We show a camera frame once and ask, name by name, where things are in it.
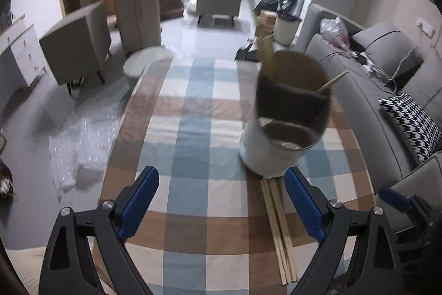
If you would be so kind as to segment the grey square side cabinet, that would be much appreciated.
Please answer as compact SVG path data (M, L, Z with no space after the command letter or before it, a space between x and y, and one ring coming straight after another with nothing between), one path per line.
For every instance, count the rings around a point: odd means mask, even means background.
M72 83L101 70L110 52L111 37L104 3L98 1L67 14L40 38L46 61L59 85L72 93Z

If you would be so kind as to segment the checkered plaid tablecloth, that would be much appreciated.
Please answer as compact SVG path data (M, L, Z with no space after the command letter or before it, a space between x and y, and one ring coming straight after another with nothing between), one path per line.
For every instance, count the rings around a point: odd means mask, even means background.
M259 68L163 60L144 71L103 178L115 199L148 165L160 185L127 250L155 294L289 294L260 179L239 156Z

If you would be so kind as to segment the grey sofa cushion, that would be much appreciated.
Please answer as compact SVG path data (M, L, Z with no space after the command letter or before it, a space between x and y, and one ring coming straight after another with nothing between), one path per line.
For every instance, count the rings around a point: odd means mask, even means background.
M419 67L423 56L419 47L390 22L365 28L351 37L374 66L395 79Z
M442 120L442 64L439 55L429 55L402 91L441 127Z

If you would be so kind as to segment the white round stool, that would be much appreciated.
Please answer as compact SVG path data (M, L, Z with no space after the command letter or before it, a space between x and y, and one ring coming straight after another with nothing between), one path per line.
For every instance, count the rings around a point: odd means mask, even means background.
M124 62L123 74L131 90L136 87L139 77L151 63L175 57L175 53L163 46L154 46L133 53Z

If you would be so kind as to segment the white drawer cabinet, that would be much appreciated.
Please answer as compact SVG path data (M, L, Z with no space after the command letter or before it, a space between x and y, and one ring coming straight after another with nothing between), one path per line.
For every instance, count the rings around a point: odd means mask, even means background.
M33 25L27 26L25 15L18 18L1 34L1 101L7 102L13 93L29 88L46 72L47 62Z

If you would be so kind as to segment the cream knitted seat cushion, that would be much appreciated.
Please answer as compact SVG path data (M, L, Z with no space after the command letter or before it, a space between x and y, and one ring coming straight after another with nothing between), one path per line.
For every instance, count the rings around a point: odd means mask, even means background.
M6 250L16 273L29 294L39 294L40 271L45 251L45 247Z

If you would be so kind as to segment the black garbage bag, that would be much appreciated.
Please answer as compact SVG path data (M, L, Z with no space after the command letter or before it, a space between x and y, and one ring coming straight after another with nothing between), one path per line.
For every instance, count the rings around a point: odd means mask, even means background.
M262 11L276 12L278 6L279 0L261 0L256 4L253 11L256 16L259 16Z

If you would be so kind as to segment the grey fabric sofa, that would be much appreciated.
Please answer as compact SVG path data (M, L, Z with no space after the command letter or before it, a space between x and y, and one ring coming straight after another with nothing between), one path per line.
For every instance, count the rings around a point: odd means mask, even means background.
M310 4L302 22L295 50L316 61L329 77L347 70L348 75L333 86L360 145L374 191L384 186L403 194L418 194L433 208L441 209L441 155L418 165L397 130L382 113L379 99L387 96L377 80L370 80L356 60L342 55L320 34L320 22L336 14L320 5Z

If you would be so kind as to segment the cardboard box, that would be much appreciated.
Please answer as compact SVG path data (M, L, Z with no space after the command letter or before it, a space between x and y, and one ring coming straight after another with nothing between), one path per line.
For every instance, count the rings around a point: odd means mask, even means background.
M255 37L268 37L273 35L277 20L277 13L262 10L256 25Z

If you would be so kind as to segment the white power strip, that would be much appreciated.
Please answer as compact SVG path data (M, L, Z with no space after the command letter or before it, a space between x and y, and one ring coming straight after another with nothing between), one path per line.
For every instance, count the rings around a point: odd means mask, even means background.
M367 73L373 72L374 63L365 52L360 52L357 55L356 60Z

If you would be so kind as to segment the bubble wrap sheet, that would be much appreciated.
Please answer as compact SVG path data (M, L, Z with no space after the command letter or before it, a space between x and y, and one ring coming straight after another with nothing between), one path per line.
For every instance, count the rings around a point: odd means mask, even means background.
M126 104L97 103L59 117L43 112L50 174L59 201L74 189L89 188L103 176Z

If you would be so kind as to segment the white grey utensil holder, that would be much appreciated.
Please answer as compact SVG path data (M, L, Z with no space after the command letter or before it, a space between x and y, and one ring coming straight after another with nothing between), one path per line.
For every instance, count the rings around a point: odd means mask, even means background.
M248 169L282 177L322 138L331 110L323 67L312 57L276 51L261 63L255 110L241 133L239 152Z

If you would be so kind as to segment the houndstooth black white pillow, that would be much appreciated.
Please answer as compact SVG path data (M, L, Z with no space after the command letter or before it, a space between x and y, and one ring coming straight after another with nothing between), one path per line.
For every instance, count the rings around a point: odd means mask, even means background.
M428 160L441 144L441 130L408 93L383 98L378 104L393 123L417 163Z

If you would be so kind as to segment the plastic bag on sofa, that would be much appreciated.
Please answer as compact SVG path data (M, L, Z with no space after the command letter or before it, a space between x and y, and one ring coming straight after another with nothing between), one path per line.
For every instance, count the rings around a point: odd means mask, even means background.
M348 30L340 16L333 19L322 19L320 34L334 47L346 52L350 50Z

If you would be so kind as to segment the white round trash bin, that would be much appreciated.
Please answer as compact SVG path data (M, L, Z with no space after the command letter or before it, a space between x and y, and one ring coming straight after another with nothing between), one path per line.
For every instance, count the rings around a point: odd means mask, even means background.
M280 45L290 46L302 22L298 16L279 12L273 30L273 40Z

